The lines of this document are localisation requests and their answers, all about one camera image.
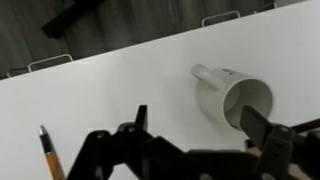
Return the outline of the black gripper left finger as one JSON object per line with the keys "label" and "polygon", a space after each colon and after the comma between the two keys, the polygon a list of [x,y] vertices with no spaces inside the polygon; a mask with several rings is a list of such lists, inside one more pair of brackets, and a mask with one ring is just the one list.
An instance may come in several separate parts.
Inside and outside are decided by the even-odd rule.
{"label": "black gripper left finger", "polygon": [[139,180],[183,180],[184,153],[147,131],[148,106],[140,105],[135,120],[121,124],[114,134],[89,133],[67,180],[110,180],[114,168],[125,164]]}

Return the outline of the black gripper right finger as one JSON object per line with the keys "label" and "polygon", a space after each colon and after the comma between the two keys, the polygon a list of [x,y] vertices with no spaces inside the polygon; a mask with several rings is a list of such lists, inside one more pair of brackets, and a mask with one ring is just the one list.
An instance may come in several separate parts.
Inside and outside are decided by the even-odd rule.
{"label": "black gripper right finger", "polygon": [[270,122],[251,106],[244,106],[240,127],[261,155],[253,174],[256,178],[293,180],[289,174],[296,164],[313,180],[320,179],[320,121],[314,119],[294,126]]}

